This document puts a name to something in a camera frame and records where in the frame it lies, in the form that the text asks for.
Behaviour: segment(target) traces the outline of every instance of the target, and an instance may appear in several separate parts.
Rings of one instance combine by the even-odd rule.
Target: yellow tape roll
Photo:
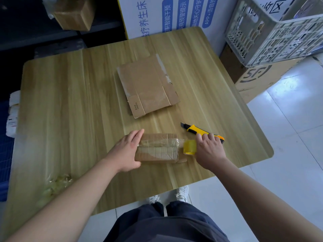
[[[194,155],[196,153],[196,141],[195,140],[185,140],[183,146],[183,153],[187,155]]]

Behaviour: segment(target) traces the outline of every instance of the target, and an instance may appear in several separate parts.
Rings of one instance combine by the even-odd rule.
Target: yellow utility knife
[[[188,124],[184,124],[183,122],[181,122],[181,127],[183,127],[184,129],[186,129],[188,132],[191,132],[191,133],[194,133],[194,134],[197,134],[197,133],[199,133],[201,135],[203,135],[205,133],[206,134],[209,134],[207,131],[204,131],[204,130],[202,130],[202,129],[194,126],[194,125],[191,125],[190,126]],[[221,143],[224,143],[224,138],[223,137],[221,137],[220,135],[214,135],[214,136],[219,137],[220,140],[221,140]]]

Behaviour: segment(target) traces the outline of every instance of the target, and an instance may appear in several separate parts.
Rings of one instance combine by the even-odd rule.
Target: left hand
[[[117,172],[127,172],[139,168],[141,162],[135,161],[135,153],[144,129],[131,131],[115,144],[103,159],[113,163]]]

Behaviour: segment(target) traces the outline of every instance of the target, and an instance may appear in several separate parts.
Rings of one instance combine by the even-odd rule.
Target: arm
[[[323,241],[323,231],[228,160],[218,137],[197,134],[196,142],[196,161],[218,177],[259,241]]]
[[[111,179],[120,171],[140,167],[134,160],[144,130],[124,136],[80,179],[15,232],[12,241],[77,241]]]

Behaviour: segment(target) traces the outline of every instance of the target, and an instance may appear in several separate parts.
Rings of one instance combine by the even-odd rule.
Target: dark pants
[[[181,216],[205,222],[226,236],[208,215],[189,203],[173,201],[166,206],[166,210],[168,216]],[[141,207],[128,211],[117,219],[104,241],[115,241],[119,234],[140,220],[162,216],[164,216],[164,207],[159,202],[152,205],[142,205]]]

